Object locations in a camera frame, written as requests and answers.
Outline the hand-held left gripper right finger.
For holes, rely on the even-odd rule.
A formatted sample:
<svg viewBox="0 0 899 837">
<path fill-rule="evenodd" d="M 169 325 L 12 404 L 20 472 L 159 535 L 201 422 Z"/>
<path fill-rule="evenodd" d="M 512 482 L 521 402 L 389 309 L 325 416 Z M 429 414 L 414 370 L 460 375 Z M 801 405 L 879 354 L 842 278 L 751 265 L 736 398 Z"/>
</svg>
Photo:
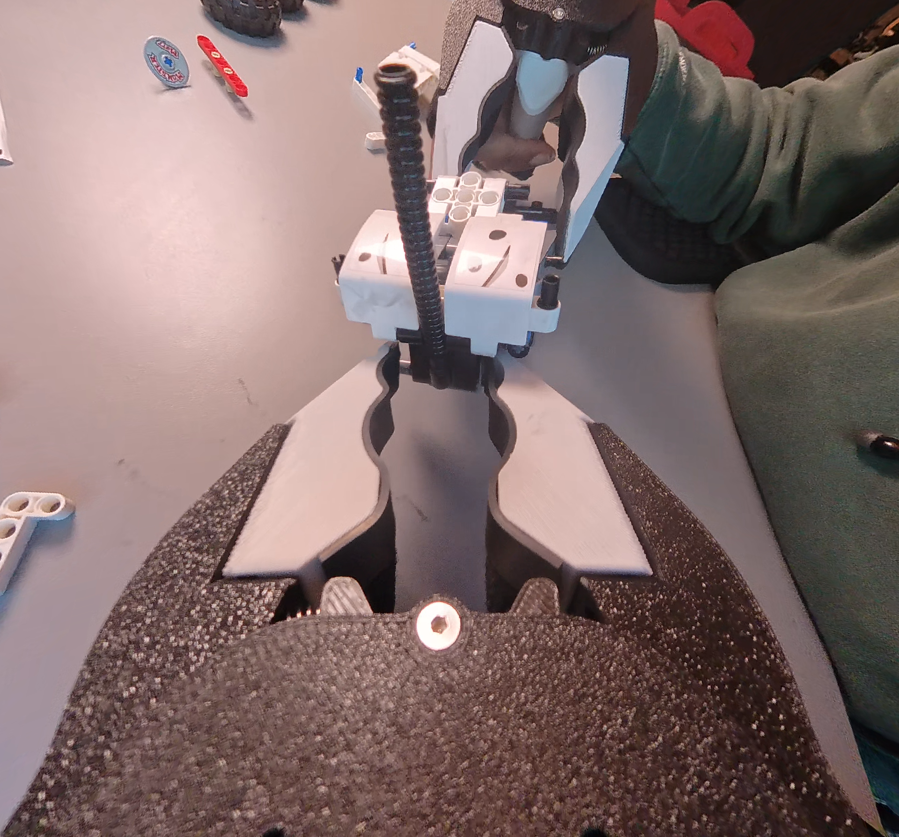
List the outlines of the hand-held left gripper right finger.
<svg viewBox="0 0 899 837">
<path fill-rule="evenodd" d="M 589 417 L 518 360 L 494 360 L 486 393 L 500 527 L 551 569 L 650 575 Z"/>
</svg>

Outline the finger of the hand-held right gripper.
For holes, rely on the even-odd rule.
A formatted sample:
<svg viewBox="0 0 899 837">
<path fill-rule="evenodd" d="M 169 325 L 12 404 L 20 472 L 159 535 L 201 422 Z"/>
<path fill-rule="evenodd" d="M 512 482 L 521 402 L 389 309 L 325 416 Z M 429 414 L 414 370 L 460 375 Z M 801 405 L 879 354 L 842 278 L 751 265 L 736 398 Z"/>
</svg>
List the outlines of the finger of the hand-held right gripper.
<svg viewBox="0 0 899 837">
<path fill-rule="evenodd" d="M 508 94 L 513 49 L 504 30 L 474 22 L 449 86 L 438 98 L 432 178 L 461 176 L 484 142 L 480 134 Z"/>
<path fill-rule="evenodd" d="M 556 193 L 554 255 L 567 262 L 601 199 L 624 147 L 628 60 L 603 55 L 578 70 L 570 80 L 560 120 L 567 148 Z"/>
</svg>

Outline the toy brick model car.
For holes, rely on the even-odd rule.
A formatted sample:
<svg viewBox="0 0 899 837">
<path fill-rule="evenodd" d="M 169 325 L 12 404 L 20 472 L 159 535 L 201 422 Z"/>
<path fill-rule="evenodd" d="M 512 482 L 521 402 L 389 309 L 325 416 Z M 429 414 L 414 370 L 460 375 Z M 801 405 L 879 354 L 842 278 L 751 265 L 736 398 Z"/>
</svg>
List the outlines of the toy brick model car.
<svg viewBox="0 0 899 837">
<path fill-rule="evenodd" d="M 428 182 L 417 74 L 377 70 L 394 211 L 375 211 L 332 260 L 347 318 L 409 348 L 417 382 L 473 390 L 483 363 L 556 329 L 559 278 L 543 272 L 547 224 L 503 211 L 507 183 L 469 171 Z"/>
</svg>

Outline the round grey disc piece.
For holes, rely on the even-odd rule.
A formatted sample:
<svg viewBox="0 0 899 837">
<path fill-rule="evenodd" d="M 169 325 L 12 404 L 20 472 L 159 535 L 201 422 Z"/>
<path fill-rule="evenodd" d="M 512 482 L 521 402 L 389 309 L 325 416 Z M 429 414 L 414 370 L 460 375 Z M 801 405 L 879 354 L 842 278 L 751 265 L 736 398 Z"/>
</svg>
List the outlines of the round grey disc piece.
<svg viewBox="0 0 899 837">
<path fill-rule="evenodd" d="M 189 83 L 188 62 L 178 47 L 161 36 L 147 38 L 143 59 L 150 72 L 166 88 L 185 88 Z"/>
</svg>

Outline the red chair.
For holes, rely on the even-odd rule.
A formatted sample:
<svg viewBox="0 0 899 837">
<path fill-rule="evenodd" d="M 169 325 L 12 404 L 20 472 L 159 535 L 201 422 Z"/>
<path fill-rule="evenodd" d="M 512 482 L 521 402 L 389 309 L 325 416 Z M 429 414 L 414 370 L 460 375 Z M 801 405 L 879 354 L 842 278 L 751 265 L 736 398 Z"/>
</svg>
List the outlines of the red chair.
<svg viewBox="0 0 899 837">
<path fill-rule="evenodd" d="M 711 60 L 728 77 L 753 79 L 748 63 L 754 37 L 736 12 L 719 0 L 689 8 L 691 0 L 656 0 L 656 18 L 680 39 Z"/>
</svg>

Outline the red brick beam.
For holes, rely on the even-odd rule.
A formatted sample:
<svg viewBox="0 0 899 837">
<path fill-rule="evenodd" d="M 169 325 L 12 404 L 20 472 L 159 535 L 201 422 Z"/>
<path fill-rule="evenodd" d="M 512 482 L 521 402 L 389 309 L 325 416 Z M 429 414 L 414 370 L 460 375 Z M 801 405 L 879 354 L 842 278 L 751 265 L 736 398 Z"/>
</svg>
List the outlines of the red brick beam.
<svg viewBox="0 0 899 837">
<path fill-rule="evenodd" d="M 248 97 L 246 84 L 228 63 L 217 45 L 202 34 L 196 36 L 196 43 L 205 54 L 212 72 L 223 82 L 226 90 L 239 99 L 246 99 Z"/>
</svg>

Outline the person's right hand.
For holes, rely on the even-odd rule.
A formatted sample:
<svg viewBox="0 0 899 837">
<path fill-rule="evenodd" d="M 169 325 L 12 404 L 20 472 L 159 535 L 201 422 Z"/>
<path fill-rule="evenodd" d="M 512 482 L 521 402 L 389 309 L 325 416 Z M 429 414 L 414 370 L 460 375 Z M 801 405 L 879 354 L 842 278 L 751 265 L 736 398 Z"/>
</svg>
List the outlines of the person's right hand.
<svg viewBox="0 0 899 837">
<path fill-rule="evenodd" d="M 504 171 L 517 178 L 521 173 L 553 162 L 556 151 L 543 138 L 522 139 L 508 132 L 494 131 L 478 150 L 476 162 L 487 170 Z"/>
</svg>

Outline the person's green sweatshirt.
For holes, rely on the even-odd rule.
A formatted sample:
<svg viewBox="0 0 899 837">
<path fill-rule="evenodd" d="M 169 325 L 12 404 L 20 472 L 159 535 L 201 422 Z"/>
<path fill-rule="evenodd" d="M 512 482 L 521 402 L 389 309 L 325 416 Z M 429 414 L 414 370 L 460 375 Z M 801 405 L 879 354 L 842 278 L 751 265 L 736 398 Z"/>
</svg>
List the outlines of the person's green sweatshirt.
<svg viewBox="0 0 899 837">
<path fill-rule="evenodd" d="M 822 242 L 716 294 L 725 390 L 850 716 L 898 739 L 897 243 Z"/>
</svg>

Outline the white brick hood panel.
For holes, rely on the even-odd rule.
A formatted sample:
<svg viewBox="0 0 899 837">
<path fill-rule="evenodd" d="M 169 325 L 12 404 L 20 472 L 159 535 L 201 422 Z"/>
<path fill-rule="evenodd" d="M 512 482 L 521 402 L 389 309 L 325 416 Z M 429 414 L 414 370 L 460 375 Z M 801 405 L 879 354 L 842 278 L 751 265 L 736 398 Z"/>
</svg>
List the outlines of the white brick hood panel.
<svg viewBox="0 0 899 837">
<path fill-rule="evenodd" d="M 386 150 L 386 138 L 381 121 L 381 108 L 376 93 L 364 80 L 363 67 L 356 67 L 353 80 L 354 96 L 368 116 L 368 130 L 365 135 L 365 148 L 373 153 Z"/>
</svg>

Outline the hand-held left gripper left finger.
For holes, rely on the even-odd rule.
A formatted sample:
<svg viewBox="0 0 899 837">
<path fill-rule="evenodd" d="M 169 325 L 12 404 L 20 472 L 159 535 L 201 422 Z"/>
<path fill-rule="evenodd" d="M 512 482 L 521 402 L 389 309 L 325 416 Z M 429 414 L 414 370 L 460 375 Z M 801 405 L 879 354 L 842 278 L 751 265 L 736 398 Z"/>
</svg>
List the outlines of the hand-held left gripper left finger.
<svg viewBox="0 0 899 837">
<path fill-rule="evenodd" d="M 358 363 L 289 420 L 264 485 L 221 574 L 328 576 L 368 584 L 396 564 L 396 528 L 380 453 L 394 430 L 398 354 Z"/>
</svg>

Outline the white angled brick piece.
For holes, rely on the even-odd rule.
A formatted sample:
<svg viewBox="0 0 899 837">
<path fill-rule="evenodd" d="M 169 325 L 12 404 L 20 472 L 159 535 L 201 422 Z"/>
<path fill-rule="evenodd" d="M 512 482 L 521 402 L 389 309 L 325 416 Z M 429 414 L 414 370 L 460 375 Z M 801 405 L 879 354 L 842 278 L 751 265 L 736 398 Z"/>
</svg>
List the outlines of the white angled brick piece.
<svg viewBox="0 0 899 837">
<path fill-rule="evenodd" d="M 74 512 L 74 502 L 54 492 L 21 491 L 1 504 L 1 593 L 12 579 L 38 523 L 60 521 Z"/>
</svg>

